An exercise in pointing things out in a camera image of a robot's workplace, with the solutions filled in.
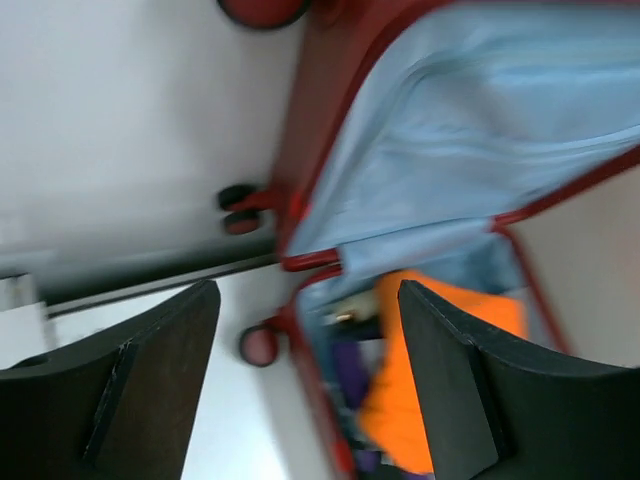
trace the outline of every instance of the light blue lining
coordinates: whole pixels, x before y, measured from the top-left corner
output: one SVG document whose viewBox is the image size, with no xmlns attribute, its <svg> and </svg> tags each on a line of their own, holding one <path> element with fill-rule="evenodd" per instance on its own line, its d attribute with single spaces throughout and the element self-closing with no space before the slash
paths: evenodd
<svg viewBox="0 0 640 480">
<path fill-rule="evenodd" d="M 288 249 L 523 206 L 640 143 L 640 9 L 456 4 L 365 80 Z"/>
</svg>

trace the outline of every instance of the suitcase wheel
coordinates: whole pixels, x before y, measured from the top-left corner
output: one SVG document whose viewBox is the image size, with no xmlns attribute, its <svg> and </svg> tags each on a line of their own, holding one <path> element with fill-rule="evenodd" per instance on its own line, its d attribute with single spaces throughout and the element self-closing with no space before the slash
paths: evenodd
<svg viewBox="0 0 640 480">
<path fill-rule="evenodd" d="M 296 22 L 311 0 L 218 0 L 224 14 L 250 30 L 277 30 Z"/>
<path fill-rule="evenodd" d="M 278 335 L 267 325 L 247 328 L 238 341 L 240 358 L 254 367 L 271 365 L 278 358 L 279 350 Z"/>
<path fill-rule="evenodd" d="M 252 195 L 258 191 L 258 187 L 255 185 L 232 185 L 218 192 L 217 203 L 220 210 L 229 212 L 232 207 L 243 200 L 249 195 Z"/>
<path fill-rule="evenodd" d="M 257 210 L 233 212 L 222 219 L 222 227 L 229 235 L 244 235 L 260 228 L 260 213 Z"/>
</svg>

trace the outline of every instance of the orange fabric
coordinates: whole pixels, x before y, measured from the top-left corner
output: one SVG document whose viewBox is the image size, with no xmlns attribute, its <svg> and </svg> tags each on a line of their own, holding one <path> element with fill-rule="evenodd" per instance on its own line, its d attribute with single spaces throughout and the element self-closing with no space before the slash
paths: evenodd
<svg viewBox="0 0 640 480">
<path fill-rule="evenodd" d="M 378 281 L 375 289 L 387 353 L 358 420 L 398 467 L 412 473 L 431 473 L 433 462 L 400 321 L 398 289 L 403 280 L 416 280 L 461 310 L 521 338 L 526 337 L 526 322 L 516 300 L 457 288 L 416 271 L 391 273 Z"/>
</svg>

